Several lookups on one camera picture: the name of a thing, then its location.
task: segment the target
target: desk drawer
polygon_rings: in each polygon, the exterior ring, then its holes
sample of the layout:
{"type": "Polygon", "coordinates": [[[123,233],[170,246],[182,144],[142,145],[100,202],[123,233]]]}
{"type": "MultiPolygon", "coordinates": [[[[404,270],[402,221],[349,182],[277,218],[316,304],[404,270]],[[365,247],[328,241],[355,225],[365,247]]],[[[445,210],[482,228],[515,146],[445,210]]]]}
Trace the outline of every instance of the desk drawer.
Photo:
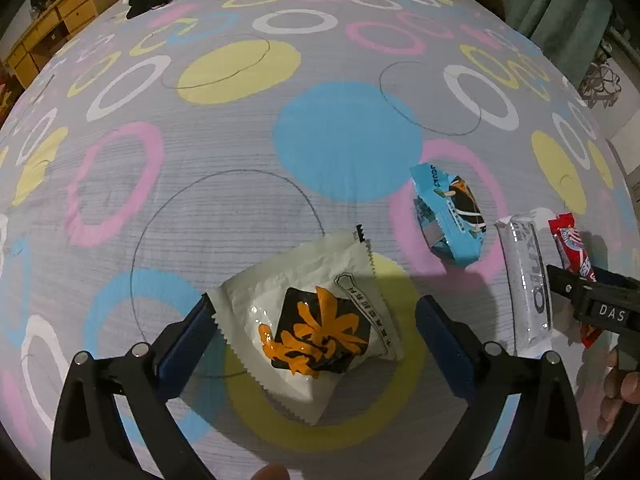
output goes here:
{"type": "Polygon", "coordinates": [[[72,10],[75,10],[76,7],[79,7],[87,0],[62,0],[58,4],[58,10],[60,11],[60,16],[63,18],[71,14],[72,10]]]}
{"type": "Polygon", "coordinates": [[[33,30],[24,38],[22,43],[27,50],[31,50],[37,45],[42,38],[44,38],[50,30],[60,22],[56,9],[51,9],[45,16],[40,19],[40,22],[33,27],[33,30]]]}
{"type": "Polygon", "coordinates": [[[65,18],[66,29],[69,32],[73,32],[84,22],[94,17],[94,6],[92,6],[91,2],[85,2],[65,18]]]}
{"type": "Polygon", "coordinates": [[[14,50],[14,53],[9,56],[7,63],[11,68],[15,68],[18,62],[24,57],[27,51],[24,49],[24,45],[20,44],[14,50]]]}
{"type": "Polygon", "coordinates": [[[38,67],[28,54],[24,56],[18,65],[14,68],[14,72],[20,84],[26,89],[31,82],[38,76],[38,67]]]}

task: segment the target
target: finger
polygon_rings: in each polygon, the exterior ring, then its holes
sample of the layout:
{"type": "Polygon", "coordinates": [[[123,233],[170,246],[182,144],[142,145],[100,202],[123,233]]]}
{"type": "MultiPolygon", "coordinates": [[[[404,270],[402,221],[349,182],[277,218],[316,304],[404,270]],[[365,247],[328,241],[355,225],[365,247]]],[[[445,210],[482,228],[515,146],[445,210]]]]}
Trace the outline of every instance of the finger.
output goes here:
{"type": "Polygon", "coordinates": [[[617,366],[618,364],[618,347],[617,346],[607,354],[604,362],[609,368],[615,368],[617,366]]]}
{"type": "Polygon", "coordinates": [[[622,381],[620,387],[622,398],[632,404],[640,404],[640,373],[631,372],[622,381]]]}
{"type": "Polygon", "coordinates": [[[613,368],[604,378],[604,394],[609,397],[609,399],[615,399],[619,396],[620,386],[627,373],[628,372],[613,368]]]}
{"type": "Polygon", "coordinates": [[[280,464],[269,464],[255,475],[251,477],[251,480],[290,480],[289,472],[284,466],[280,464]]]}
{"type": "Polygon", "coordinates": [[[613,428],[613,421],[606,421],[601,416],[599,416],[596,426],[598,428],[599,434],[606,435],[607,433],[609,433],[609,431],[611,431],[611,428],[613,428]]]}
{"type": "Polygon", "coordinates": [[[609,399],[609,397],[605,397],[600,404],[600,416],[607,422],[616,420],[623,402],[622,399],[609,399]]]}

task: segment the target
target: wall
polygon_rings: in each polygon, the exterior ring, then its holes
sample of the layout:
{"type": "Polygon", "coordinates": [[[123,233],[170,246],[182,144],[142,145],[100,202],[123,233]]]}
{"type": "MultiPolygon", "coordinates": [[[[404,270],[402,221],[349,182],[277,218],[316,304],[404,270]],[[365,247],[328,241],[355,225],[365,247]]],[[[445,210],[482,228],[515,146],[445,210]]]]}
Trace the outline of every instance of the wall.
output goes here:
{"type": "Polygon", "coordinates": [[[25,0],[0,39],[0,59],[2,59],[2,61],[6,60],[15,41],[20,38],[26,28],[31,25],[29,9],[31,9],[31,2],[30,0],[25,0]]]}
{"type": "Polygon", "coordinates": [[[611,139],[627,174],[640,166],[640,110],[611,139]]]}
{"type": "Polygon", "coordinates": [[[640,72],[615,45],[612,55],[609,65],[613,72],[620,76],[622,92],[612,107],[604,108],[598,103],[591,110],[607,139],[612,139],[640,110],[640,72]]]}

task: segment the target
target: orange printed logo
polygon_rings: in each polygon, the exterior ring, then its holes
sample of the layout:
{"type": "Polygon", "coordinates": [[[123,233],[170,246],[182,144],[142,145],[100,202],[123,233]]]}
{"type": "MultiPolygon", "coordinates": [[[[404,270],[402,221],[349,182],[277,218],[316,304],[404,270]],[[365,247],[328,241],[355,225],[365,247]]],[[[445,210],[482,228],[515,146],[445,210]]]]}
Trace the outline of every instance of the orange printed logo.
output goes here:
{"type": "Polygon", "coordinates": [[[320,286],[315,294],[287,289],[275,336],[268,325],[258,327],[262,351],[274,368],[313,378],[324,370],[345,373],[353,358],[366,351],[369,330],[351,300],[320,286]]]}

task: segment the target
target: bed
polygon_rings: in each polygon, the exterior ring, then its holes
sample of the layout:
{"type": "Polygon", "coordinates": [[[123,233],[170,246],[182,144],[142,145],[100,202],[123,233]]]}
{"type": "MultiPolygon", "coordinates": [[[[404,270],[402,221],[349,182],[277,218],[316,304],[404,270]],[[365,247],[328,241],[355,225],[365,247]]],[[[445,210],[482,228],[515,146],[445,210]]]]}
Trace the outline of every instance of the bed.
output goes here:
{"type": "MultiPolygon", "coordinates": [[[[293,479],[419,478],[465,403],[415,330],[415,301],[433,294],[513,351],[498,218],[572,211],[594,264],[638,275],[628,190],[588,108],[473,0],[174,0],[130,21],[126,9],[66,44],[0,130],[0,420],[43,478],[76,352],[153,341],[203,291],[322,234],[363,225],[405,359],[350,372],[311,427],[216,336],[169,406],[217,478],[268,462],[293,479]],[[489,226],[465,270],[424,246],[420,162],[464,178],[489,226]]],[[[613,341],[583,352],[570,313],[554,322],[589,452],[613,341]]]]}

